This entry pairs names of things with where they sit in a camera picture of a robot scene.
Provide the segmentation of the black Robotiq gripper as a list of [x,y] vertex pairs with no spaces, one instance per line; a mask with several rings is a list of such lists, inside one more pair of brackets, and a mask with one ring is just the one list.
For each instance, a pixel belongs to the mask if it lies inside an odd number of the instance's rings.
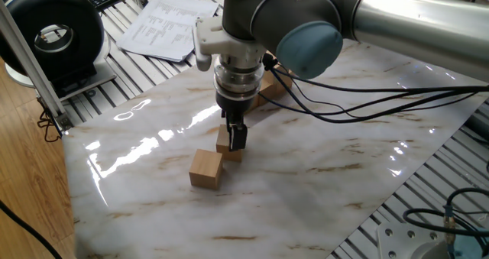
[[251,108],[254,99],[235,101],[218,93],[215,94],[218,106],[221,108],[221,118],[226,118],[229,150],[239,151],[245,149],[248,135],[248,127],[244,123],[244,113]]

